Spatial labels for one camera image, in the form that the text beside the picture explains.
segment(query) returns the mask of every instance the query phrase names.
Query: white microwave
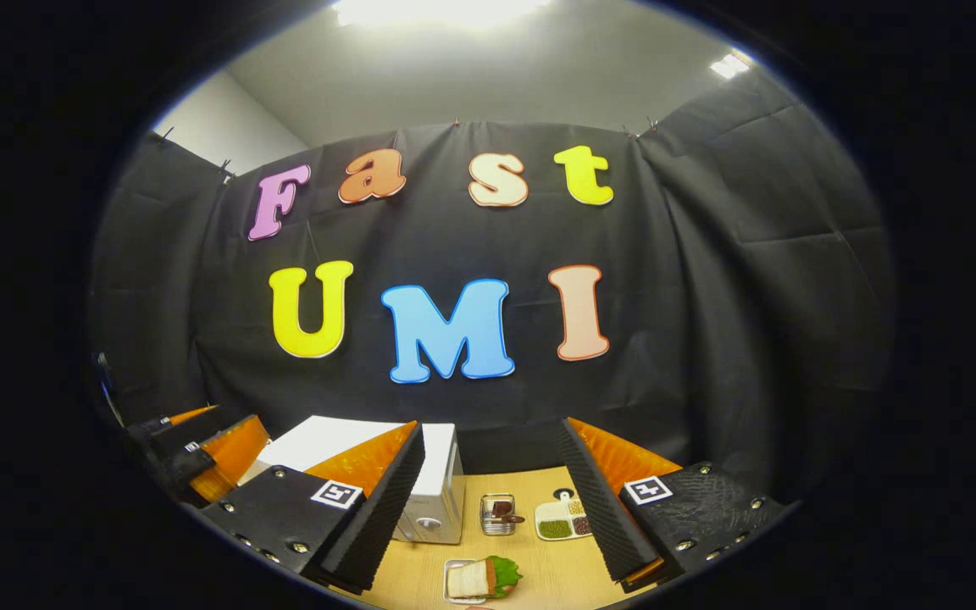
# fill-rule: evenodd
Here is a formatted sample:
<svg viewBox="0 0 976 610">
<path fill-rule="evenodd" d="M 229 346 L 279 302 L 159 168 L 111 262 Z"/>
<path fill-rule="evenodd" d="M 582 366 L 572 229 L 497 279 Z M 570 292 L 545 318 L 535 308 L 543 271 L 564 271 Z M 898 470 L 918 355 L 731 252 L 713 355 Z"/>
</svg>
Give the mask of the white microwave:
<svg viewBox="0 0 976 610">
<path fill-rule="evenodd" d="M 299 471 L 390 432 L 402 424 L 311 416 L 272 441 L 240 479 L 271 466 Z M 394 540 L 457 544 L 462 540 L 465 476 L 454 424 L 422 424 L 424 464 L 394 529 Z"/>
</svg>

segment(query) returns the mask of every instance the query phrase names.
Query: wooden table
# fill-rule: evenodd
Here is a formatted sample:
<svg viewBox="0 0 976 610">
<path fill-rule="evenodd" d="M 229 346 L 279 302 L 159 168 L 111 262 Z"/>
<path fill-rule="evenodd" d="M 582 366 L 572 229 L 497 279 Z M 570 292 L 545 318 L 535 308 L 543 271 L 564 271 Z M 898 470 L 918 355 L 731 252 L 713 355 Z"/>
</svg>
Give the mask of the wooden table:
<svg viewBox="0 0 976 610">
<path fill-rule="evenodd" d="M 454 605 L 442 598 L 442 564 L 448 559 L 483 559 L 489 555 L 514 560 L 523 578 L 511 595 L 485 600 L 480 604 L 483 607 L 591 610 L 647 591 L 650 587 L 624 594 L 613 583 L 593 536 L 540 540 L 534 530 L 534 509 L 554 502 L 552 492 L 559 487 L 574 489 L 565 467 L 468 475 L 461 544 L 391 541 L 371 591 L 360 596 L 334 591 L 391 610 L 464 609 L 468 605 Z M 497 491 L 514 494 L 518 514 L 526 517 L 525 524 L 518 524 L 510 536 L 485 536 L 480 530 L 480 496 Z"/>
</svg>

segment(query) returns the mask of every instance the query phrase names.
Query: black fabric backdrop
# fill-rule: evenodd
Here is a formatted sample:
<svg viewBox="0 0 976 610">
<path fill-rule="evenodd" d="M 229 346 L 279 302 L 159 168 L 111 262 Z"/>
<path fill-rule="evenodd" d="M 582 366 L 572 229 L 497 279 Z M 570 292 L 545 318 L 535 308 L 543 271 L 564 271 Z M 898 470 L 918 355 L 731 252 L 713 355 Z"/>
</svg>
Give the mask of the black fabric backdrop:
<svg viewBox="0 0 976 610">
<path fill-rule="evenodd" d="M 608 205 L 567 192 L 558 151 L 608 159 Z M 337 187 L 353 158 L 402 152 L 406 186 L 355 205 Z M 530 197 L 481 208 L 468 163 L 511 153 Z M 259 179 L 306 163 L 311 179 L 274 238 L 247 240 Z M 453 421 L 469 472 L 554 466 L 549 426 L 574 416 L 681 463 L 712 459 L 783 499 L 818 481 L 868 416 L 894 319 L 879 209 L 836 139 L 756 70 L 639 138 L 545 124 L 412 127 L 329 144 L 224 182 L 216 166 L 150 136 L 97 238 L 94 344 L 133 422 L 220 402 L 274 436 L 309 414 Z M 314 267 L 347 259 L 346 332 L 328 357 L 282 351 L 269 275 L 303 267 L 301 323 L 321 323 Z M 554 268 L 589 263 L 607 354 L 557 358 Z M 448 316 L 466 282 L 507 282 L 514 374 L 431 372 L 396 385 L 380 294 L 423 286 Z"/>
</svg>

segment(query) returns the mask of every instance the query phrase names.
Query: white wall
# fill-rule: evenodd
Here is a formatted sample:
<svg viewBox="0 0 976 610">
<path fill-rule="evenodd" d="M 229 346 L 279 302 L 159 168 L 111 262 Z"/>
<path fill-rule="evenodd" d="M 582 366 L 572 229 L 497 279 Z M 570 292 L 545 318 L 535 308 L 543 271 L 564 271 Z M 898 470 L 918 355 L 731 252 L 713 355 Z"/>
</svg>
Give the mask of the white wall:
<svg viewBox="0 0 976 610">
<path fill-rule="evenodd" d="M 236 174 L 307 149 L 268 109 L 223 69 L 213 74 L 164 116 L 152 131 Z"/>
</svg>

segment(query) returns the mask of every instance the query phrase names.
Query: lettuce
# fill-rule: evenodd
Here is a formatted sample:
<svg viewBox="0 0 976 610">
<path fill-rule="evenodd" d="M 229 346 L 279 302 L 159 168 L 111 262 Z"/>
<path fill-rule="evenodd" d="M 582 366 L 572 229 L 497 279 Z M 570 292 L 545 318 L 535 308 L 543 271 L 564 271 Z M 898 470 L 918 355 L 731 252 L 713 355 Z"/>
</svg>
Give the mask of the lettuce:
<svg viewBox="0 0 976 610">
<path fill-rule="evenodd" d="M 510 559 L 489 555 L 492 567 L 496 569 L 496 593 L 488 597 L 507 597 L 507 593 L 518 585 L 522 574 L 519 574 L 519 565 Z"/>
</svg>

